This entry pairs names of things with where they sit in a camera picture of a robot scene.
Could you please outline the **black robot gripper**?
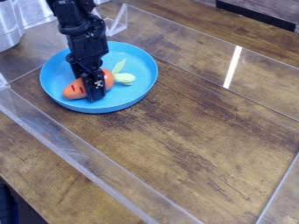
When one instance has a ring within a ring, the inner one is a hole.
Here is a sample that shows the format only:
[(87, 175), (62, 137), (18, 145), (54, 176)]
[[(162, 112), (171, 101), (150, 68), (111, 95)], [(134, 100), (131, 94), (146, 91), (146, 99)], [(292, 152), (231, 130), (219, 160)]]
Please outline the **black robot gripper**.
[(102, 58), (109, 53), (106, 31), (105, 20), (94, 17), (90, 28), (82, 34), (67, 36), (70, 54), (66, 60), (75, 77), (83, 80), (90, 102), (99, 101), (107, 94), (105, 72), (99, 68), (103, 64)]

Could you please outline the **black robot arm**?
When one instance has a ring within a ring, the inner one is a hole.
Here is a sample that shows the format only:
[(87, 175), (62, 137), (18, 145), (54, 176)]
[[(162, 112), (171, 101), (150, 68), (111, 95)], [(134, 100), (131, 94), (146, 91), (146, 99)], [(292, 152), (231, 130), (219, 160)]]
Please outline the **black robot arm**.
[(82, 78), (87, 98), (101, 100), (106, 94), (103, 56), (109, 53), (107, 26), (93, 14), (94, 0), (46, 0), (59, 21), (59, 31), (67, 37), (70, 62), (77, 78)]

